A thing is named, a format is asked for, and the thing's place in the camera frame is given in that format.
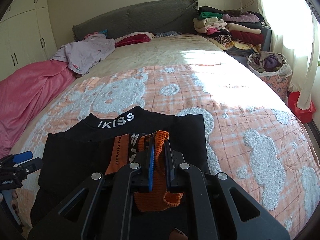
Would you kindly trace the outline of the left hand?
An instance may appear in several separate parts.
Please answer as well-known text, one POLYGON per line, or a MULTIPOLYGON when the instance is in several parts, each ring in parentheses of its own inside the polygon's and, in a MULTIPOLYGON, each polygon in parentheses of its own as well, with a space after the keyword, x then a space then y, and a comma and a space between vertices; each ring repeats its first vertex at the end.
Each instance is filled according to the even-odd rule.
POLYGON ((15 190, 9 190, 9 192, 11 193, 11 197, 6 197, 3 192, 1 192, 0 197, 1 200, 0 202, 6 202, 7 200, 10 200, 10 206, 13 209, 13 211, 15 212, 16 215, 19 214, 20 210, 19 210, 19 203, 18 203, 18 195, 17 192, 15 190))

